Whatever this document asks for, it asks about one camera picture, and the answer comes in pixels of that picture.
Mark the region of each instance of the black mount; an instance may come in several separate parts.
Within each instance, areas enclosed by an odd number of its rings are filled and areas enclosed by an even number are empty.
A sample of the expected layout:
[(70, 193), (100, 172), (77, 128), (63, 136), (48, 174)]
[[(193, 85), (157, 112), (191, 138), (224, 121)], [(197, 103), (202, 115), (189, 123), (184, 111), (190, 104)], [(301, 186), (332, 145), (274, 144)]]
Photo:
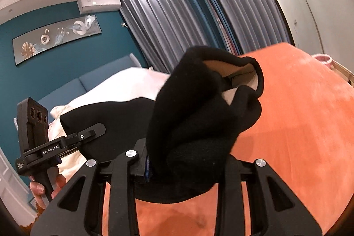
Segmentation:
[[(111, 184), (109, 235), (139, 236), (134, 183), (148, 181), (145, 139), (115, 160), (88, 160), (34, 224), (31, 236), (98, 236), (102, 230), (106, 181)], [(229, 155), (219, 183), (215, 236), (244, 236), (241, 182), (247, 183), (252, 236), (322, 236), (301, 201), (262, 159)]]
[(16, 159), (17, 173), (21, 176), (34, 176), (37, 182), (44, 185), (47, 199), (51, 202), (53, 187), (48, 169), (61, 164), (62, 157), (77, 151), (81, 145), (102, 136), (105, 132), (104, 125), (97, 123), (79, 133), (62, 136), (33, 148)]

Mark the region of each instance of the human hand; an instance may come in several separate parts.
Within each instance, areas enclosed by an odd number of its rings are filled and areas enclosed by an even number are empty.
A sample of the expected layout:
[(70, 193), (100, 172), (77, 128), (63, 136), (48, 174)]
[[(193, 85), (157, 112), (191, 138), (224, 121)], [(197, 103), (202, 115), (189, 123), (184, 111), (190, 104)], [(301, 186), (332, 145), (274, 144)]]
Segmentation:
[[(45, 188), (42, 184), (35, 182), (34, 178), (32, 176), (29, 177), (31, 179), (31, 183), (29, 184), (29, 188), (34, 196), (34, 199), (36, 199), (36, 202), (40, 207), (43, 209), (46, 208), (42, 195), (45, 193)], [(66, 178), (62, 175), (59, 174), (56, 179), (56, 185), (57, 188), (52, 192), (52, 198), (56, 197), (56, 195), (59, 193), (59, 191), (65, 186), (66, 184)]]

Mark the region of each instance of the bed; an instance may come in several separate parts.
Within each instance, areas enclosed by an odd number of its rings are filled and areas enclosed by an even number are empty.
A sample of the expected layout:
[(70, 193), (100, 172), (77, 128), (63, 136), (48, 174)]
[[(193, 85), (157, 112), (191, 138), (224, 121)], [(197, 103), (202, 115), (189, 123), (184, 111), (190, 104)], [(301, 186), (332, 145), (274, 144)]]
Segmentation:
[[(71, 80), (37, 101), (50, 112), (53, 107), (68, 104), (73, 99), (89, 92), (112, 75), (130, 67), (142, 67), (132, 53)], [(48, 115), (48, 120), (50, 123), (54, 118)]]
[[(155, 100), (157, 93), (168, 77), (169, 75), (167, 74), (141, 67), (129, 67), (115, 73), (88, 92), (66, 104), (54, 106), (50, 110), (53, 121), (49, 124), (49, 140), (51, 141), (58, 137), (66, 136), (60, 123), (60, 116), (62, 114), (75, 108), (97, 102), (123, 102), (138, 97), (146, 97)], [(65, 90), (69, 93), (70, 91), (67, 87), (68, 86), (65, 87)], [(57, 93), (58, 92), (50, 94), (50, 97), (55, 96)], [(46, 96), (45, 100), (48, 101), (48, 103), (50, 97)], [(50, 106), (52, 106), (53, 103), (58, 103), (58, 101), (58, 99), (53, 98), (50, 102)], [(62, 164), (58, 165), (59, 173), (63, 174), (68, 181), (85, 162), (85, 157), (79, 151), (76, 151), (62, 159)], [(103, 211), (103, 235), (107, 235), (108, 233), (109, 191), (110, 186), (107, 185)]]

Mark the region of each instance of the white pillow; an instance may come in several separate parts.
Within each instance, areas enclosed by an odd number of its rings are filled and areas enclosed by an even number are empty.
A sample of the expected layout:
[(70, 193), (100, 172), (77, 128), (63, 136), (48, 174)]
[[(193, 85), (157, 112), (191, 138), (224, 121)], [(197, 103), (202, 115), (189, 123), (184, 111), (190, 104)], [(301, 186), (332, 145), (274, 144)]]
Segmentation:
[(97, 102), (124, 102), (138, 97), (155, 100), (169, 75), (145, 68), (131, 67), (122, 70), (104, 82), (69, 102), (80, 107)]
[(62, 114), (65, 114), (71, 110), (73, 110), (74, 108), (71, 107), (70, 105), (63, 105), (63, 106), (60, 106), (60, 109), (56, 109), (55, 110), (55, 116), (52, 115), (52, 111), (51, 111), (51, 115), (55, 118), (53, 120), (52, 123), (49, 124), (49, 129), (48, 129), (48, 138), (49, 138), (49, 141), (52, 141), (54, 139), (57, 139), (61, 136), (67, 136), (64, 132), (64, 129), (60, 123), (60, 119), (59, 117), (62, 115)]
[(67, 105), (59, 105), (53, 107), (53, 109), (50, 111), (50, 115), (55, 119), (58, 116), (61, 115), (61, 112), (67, 107)]

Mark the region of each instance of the camera lens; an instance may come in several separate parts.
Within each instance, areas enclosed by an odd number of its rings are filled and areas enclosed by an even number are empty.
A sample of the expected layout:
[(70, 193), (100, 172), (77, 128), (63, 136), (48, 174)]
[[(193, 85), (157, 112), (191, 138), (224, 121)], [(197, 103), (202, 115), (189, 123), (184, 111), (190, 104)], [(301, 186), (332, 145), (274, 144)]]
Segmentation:
[(34, 118), (36, 116), (36, 112), (34, 111), (34, 108), (31, 108), (31, 117)]
[(40, 111), (37, 112), (37, 119), (39, 122), (42, 122), (42, 112)]

